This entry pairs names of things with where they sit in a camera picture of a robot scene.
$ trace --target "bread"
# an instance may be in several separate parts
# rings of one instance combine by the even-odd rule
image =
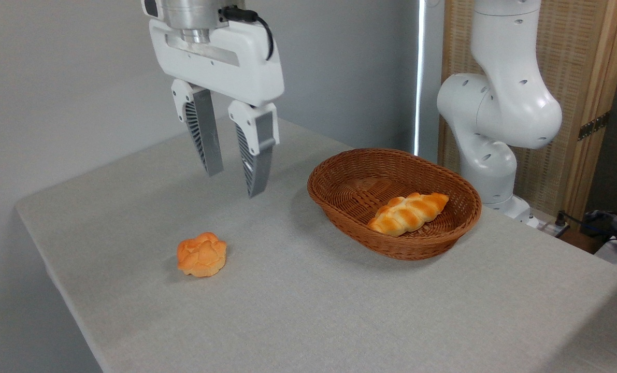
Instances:
[[[441,193],[412,193],[407,198],[391,198],[377,210],[375,217],[368,222],[368,227],[389,236],[416,231],[434,220],[444,210],[448,200],[449,197]]]
[[[226,246],[211,232],[185,239],[177,246],[177,268],[198,278],[214,276],[225,265]]]

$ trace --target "brown wicker basket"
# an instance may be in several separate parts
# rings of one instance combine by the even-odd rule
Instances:
[[[419,192],[447,194],[438,217],[399,237],[366,224],[391,198]],[[332,156],[308,178],[308,194],[340,231],[371,250],[400,260],[444,253],[481,215],[481,198],[458,174],[393,149],[354,149]]]

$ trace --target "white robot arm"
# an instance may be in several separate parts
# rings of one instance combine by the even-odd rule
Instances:
[[[284,91],[278,47],[271,31],[242,0],[142,0],[154,52],[176,78],[177,114],[193,137],[209,176],[223,170],[210,91],[232,97],[250,197],[266,187],[272,147],[279,143],[272,103]]]
[[[476,0],[471,51],[486,76],[455,74],[438,94],[462,175],[484,205],[523,222],[529,206],[513,196],[516,158],[507,144],[539,149],[562,122],[536,62],[539,9],[540,0]]]

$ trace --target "metal hinge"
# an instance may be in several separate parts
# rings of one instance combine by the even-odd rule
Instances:
[[[586,125],[583,125],[582,127],[580,127],[580,133],[578,134],[578,141],[593,134],[594,132],[597,132],[597,130],[600,130],[601,128],[605,127],[609,119],[610,119],[610,112],[607,112],[604,115],[600,116],[599,118],[596,118],[590,121],[589,123],[587,123]]]

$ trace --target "electrical cable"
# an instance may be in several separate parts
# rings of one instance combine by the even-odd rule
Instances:
[[[246,23],[255,23],[259,22],[267,33],[267,41],[269,43],[269,53],[265,59],[265,61],[269,61],[271,56],[274,54],[274,36],[271,33],[271,29],[269,28],[269,24],[262,19],[257,12],[248,9],[239,9],[237,5],[232,7],[225,7],[223,9],[219,9],[219,14],[228,19],[228,21],[242,21]]]
[[[602,210],[593,210],[585,213],[584,222],[589,223],[595,220],[603,219],[603,218],[612,218],[612,220],[617,221],[617,212],[614,211],[602,211]]]
[[[607,236],[614,236],[614,237],[616,237],[616,238],[617,238],[617,233],[615,233],[615,232],[610,232],[610,231],[605,231],[604,229],[599,229],[599,228],[597,228],[597,227],[590,226],[589,224],[587,224],[587,223],[585,223],[585,222],[583,222],[583,221],[581,221],[581,220],[579,220],[579,219],[576,219],[576,218],[572,217],[571,215],[567,214],[564,210],[560,210],[560,211],[558,212],[558,214],[564,215],[565,217],[567,217],[567,218],[569,218],[569,219],[573,220],[574,222],[576,222],[576,223],[580,224],[580,225],[581,225],[581,226],[583,226],[583,227],[586,227],[587,229],[591,229],[592,231],[599,232],[599,233],[601,233],[601,234],[603,234],[603,235],[607,235]]]

